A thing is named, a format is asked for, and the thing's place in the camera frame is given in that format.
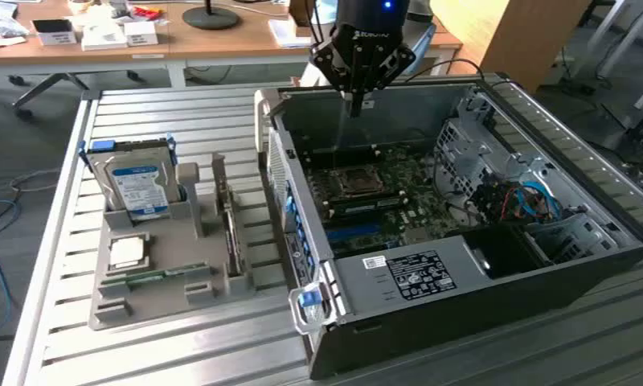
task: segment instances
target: blue cable on floor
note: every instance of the blue cable on floor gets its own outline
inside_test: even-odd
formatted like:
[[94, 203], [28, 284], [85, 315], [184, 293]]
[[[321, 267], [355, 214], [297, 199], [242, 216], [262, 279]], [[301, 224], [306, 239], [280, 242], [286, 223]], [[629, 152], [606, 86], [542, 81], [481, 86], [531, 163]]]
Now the blue cable on floor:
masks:
[[0, 268], [0, 284], [2, 285], [4, 302], [5, 302], [4, 320], [2, 320], [2, 323], [0, 323], [0, 330], [1, 330], [8, 325], [9, 320], [12, 319], [12, 304], [9, 301], [8, 281], [5, 280], [4, 272], [1, 268]]
[[13, 212], [12, 212], [12, 219], [9, 219], [8, 223], [0, 227], [0, 232], [4, 231], [9, 225], [13, 224], [13, 222], [18, 219], [18, 215], [21, 214], [21, 208], [18, 206], [18, 203], [12, 201], [10, 199], [0, 199], [0, 203], [8, 203], [13, 207]]

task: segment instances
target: chair wheel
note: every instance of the chair wheel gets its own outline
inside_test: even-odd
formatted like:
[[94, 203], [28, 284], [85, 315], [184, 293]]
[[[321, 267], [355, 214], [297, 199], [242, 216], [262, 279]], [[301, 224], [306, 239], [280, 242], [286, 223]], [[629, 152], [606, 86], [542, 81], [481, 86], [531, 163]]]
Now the chair wheel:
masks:
[[9, 83], [13, 84], [14, 86], [25, 86], [25, 80], [21, 76], [14, 76], [14, 75], [10, 75], [8, 77], [9, 79]]
[[126, 77], [133, 81], [142, 83], [145, 80], [140, 77], [138, 72], [136, 71], [126, 71]]
[[16, 109], [13, 111], [14, 115], [17, 116], [18, 119], [22, 119], [25, 121], [33, 119], [33, 112], [26, 109]]

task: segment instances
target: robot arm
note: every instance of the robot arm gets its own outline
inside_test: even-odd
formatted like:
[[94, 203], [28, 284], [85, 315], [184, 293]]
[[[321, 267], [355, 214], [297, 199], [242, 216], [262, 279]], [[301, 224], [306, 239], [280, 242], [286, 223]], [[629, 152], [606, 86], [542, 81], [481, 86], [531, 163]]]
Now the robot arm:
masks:
[[351, 117], [365, 94], [385, 88], [415, 62], [410, 46], [430, 41], [431, 17], [427, 0], [338, 1], [331, 38], [311, 48], [310, 61], [342, 93]]

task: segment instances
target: metal slatted table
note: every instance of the metal slatted table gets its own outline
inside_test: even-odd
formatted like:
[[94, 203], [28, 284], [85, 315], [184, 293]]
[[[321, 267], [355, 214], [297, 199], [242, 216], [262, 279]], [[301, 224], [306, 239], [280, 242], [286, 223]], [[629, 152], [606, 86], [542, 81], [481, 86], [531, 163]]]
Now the metal slatted table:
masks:
[[[284, 84], [104, 92], [82, 101], [18, 323], [5, 385], [16, 384], [643, 384], [643, 262], [567, 309], [446, 343], [325, 382], [310, 382], [256, 162], [253, 94]], [[511, 85], [503, 97], [643, 223], [643, 196], [599, 155]], [[86, 326], [101, 227], [100, 187], [76, 156], [80, 140], [156, 138], [213, 189], [212, 152], [226, 156], [245, 207], [257, 295], [158, 322]], [[498, 128], [514, 141], [514, 132]]]

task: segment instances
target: green circuit board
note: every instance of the green circuit board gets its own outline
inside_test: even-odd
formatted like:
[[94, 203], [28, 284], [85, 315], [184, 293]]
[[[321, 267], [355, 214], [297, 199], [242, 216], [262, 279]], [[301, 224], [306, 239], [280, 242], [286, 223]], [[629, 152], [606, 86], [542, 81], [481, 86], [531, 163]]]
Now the green circuit board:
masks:
[[[382, 159], [370, 165], [321, 169], [307, 173], [317, 210], [337, 257], [353, 256], [442, 238], [466, 226], [446, 208], [446, 200], [434, 191], [425, 172], [423, 152], [406, 146], [382, 151]], [[371, 200], [390, 207], [371, 208]], [[329, 204], [361, 202], [366, 210], [339, 216], [330, 213]]]

